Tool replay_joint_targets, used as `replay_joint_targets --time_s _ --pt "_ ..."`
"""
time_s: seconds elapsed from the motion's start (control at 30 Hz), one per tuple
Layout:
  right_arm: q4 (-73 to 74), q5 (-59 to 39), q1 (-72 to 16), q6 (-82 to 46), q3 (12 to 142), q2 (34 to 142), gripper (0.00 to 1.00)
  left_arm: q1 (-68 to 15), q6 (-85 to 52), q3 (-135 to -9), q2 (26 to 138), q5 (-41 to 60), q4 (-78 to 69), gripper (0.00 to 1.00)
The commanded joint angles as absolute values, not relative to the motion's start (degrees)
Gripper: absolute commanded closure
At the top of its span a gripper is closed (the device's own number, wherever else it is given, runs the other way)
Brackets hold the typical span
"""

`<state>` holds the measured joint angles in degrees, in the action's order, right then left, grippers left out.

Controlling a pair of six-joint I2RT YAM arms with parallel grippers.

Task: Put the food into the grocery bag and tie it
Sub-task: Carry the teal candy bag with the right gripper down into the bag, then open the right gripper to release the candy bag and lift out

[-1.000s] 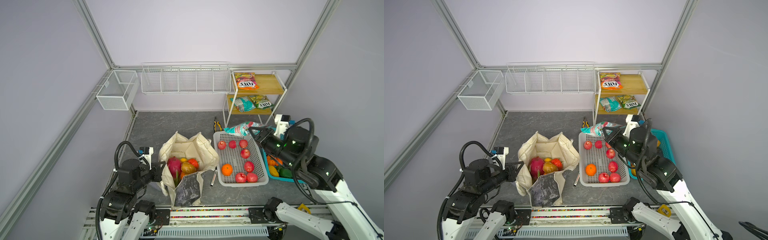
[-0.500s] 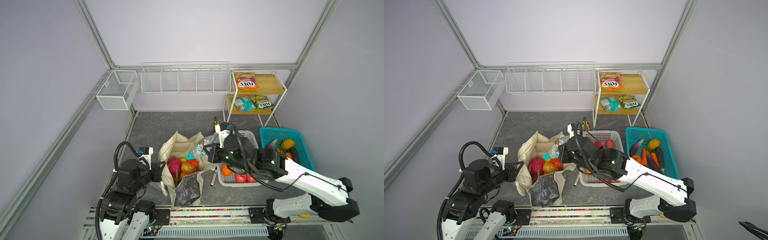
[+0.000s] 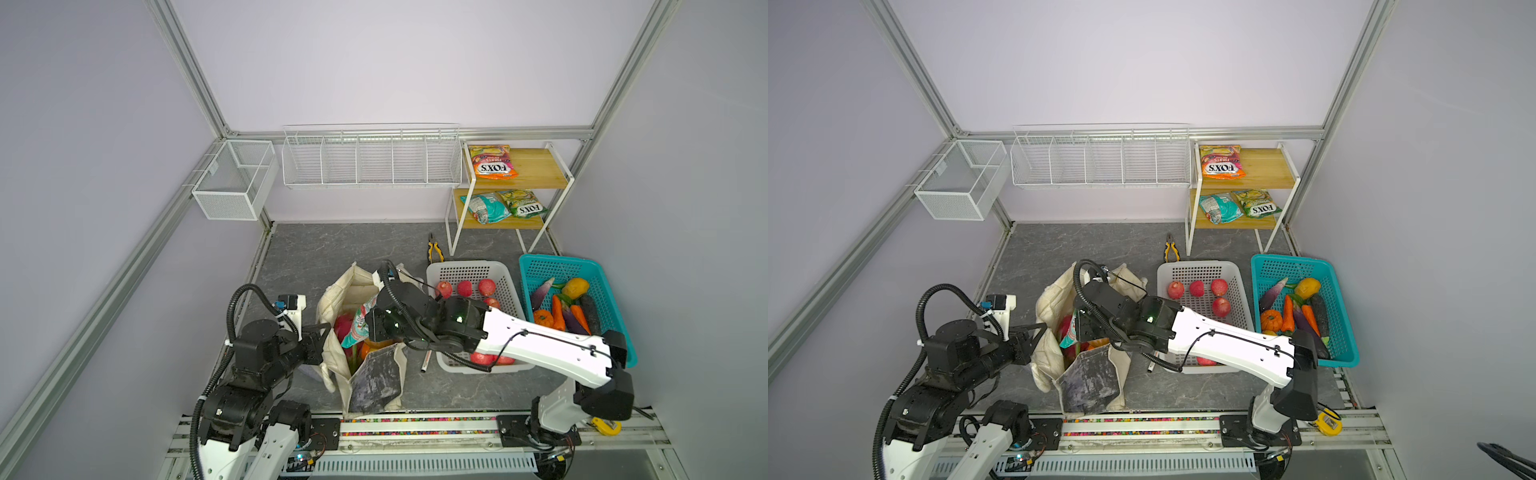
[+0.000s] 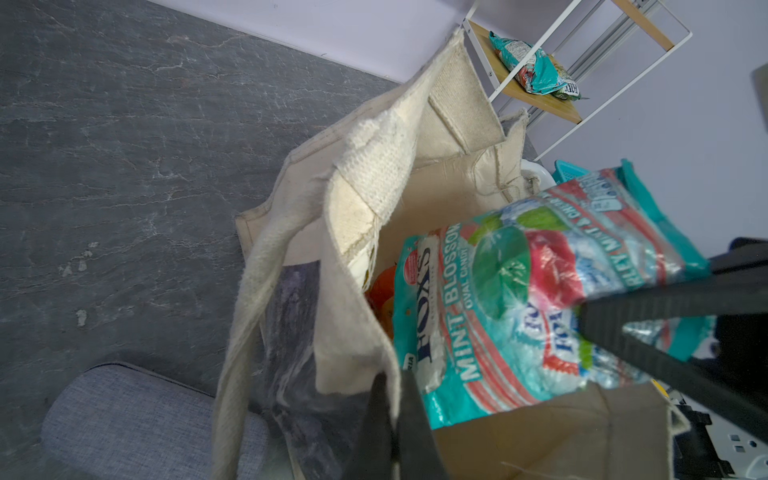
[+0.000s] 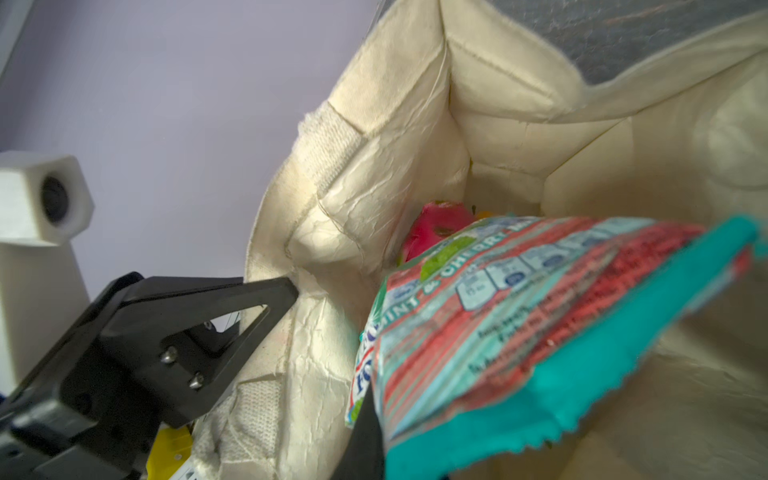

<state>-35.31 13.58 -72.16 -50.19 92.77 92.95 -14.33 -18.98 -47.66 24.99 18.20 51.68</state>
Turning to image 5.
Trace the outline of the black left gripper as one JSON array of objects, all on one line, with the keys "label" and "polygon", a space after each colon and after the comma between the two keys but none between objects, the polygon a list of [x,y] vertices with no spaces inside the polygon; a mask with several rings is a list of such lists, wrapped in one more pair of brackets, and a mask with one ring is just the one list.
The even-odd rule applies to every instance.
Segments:
[{"label": "black left gripper", "polygon": [[188,424],[298,298],[287,277],[141,279],[111,282],[2,402],[2,478],[140,478],[156,415],[127,371],[162,422]]}]

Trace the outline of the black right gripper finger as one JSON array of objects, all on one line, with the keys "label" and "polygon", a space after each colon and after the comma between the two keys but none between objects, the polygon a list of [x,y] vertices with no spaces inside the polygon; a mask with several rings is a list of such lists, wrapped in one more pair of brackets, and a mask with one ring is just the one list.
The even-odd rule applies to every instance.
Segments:
[{"label": "black right gripper finger", "polygon": [[363,399],[348,445],[331,480],[383,480],[385,455],[373,391]]}]

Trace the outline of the green pink snack bag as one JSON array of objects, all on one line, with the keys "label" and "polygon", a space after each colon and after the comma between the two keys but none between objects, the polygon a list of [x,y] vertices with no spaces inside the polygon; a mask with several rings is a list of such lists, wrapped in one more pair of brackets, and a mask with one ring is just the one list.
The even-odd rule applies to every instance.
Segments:
[{"label": "green pink snack bag", "polygon": [[346,425],[377,424],[387,479],[555,443],[762,252],[749,217],[477,221],[384,278]]}]

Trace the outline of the pink dragon fruit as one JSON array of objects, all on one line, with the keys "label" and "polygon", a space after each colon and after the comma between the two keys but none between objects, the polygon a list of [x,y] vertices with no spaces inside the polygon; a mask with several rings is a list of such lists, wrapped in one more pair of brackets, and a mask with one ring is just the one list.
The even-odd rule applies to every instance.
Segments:
[{"label": "pink dragon fruit", "polygon": [[474,214],[461,203],[436,201],[426,204],[408,231],[400,249],[398,263],[403,264],[418,257],[475,220]]}]

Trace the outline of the cream canvas grocery bag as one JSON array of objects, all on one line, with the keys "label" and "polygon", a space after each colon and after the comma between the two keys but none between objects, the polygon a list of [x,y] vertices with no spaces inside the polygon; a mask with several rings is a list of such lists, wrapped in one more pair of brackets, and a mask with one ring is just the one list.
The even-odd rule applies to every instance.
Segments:
[{"label": "cream canvas grocery bag", "polygon": [[767,226],[763,1],[386,1],[269,185],[245,277],[296,305],[195,429],[201,479],[327,479],[422,206]]}]

